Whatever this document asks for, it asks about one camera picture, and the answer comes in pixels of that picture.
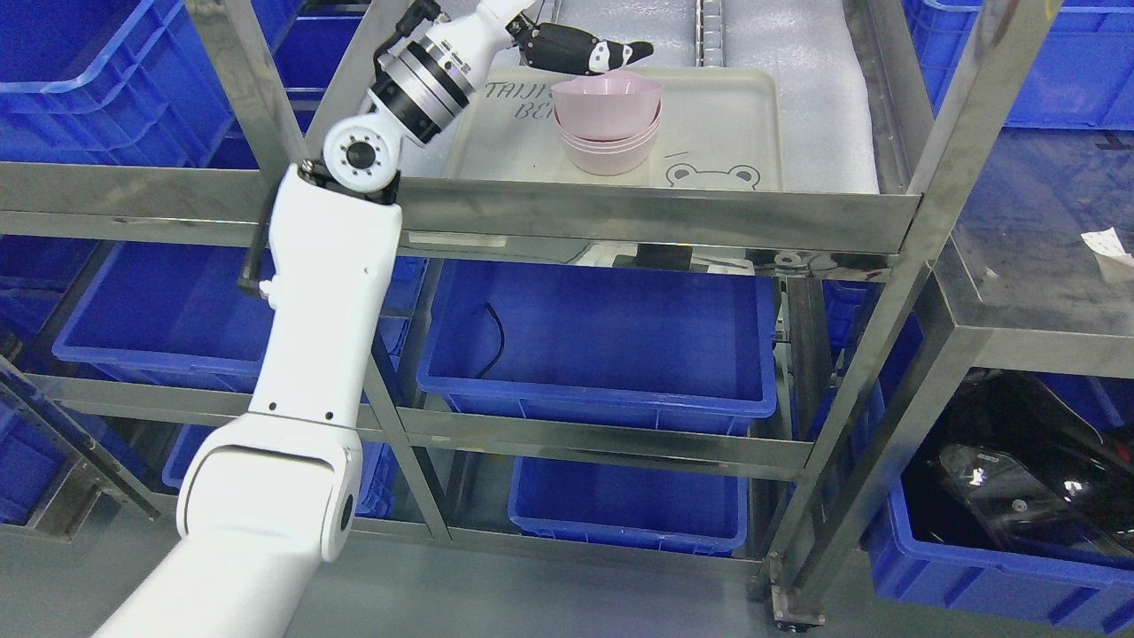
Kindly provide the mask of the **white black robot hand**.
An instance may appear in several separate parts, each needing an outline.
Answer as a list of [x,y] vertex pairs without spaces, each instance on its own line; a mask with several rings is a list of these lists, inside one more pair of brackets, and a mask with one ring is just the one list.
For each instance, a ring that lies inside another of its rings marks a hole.
[[503,49],[519,51],[527,67],[572,76],[599,76],[655,53],[648,41],[620,42],[575,26],[535,23],[525,15],[532,1],[481,1],[491,24],[503,33]]

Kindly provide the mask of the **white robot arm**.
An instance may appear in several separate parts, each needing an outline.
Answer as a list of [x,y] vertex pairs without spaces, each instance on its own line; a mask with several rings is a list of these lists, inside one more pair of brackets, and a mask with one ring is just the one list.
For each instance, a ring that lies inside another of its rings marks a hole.
[[248,409],[196,451],[175,504],[179,541],[98,637],[280,637],[320,565],[355,520],[356,431],[379,311],[392,281],[401,207],[369,201],[393,186],[401,146],[423,146],[485,85],[526,1],[482,1],[397,54],[320,156],[330,190],[288,165],[268,222],[276,312]]

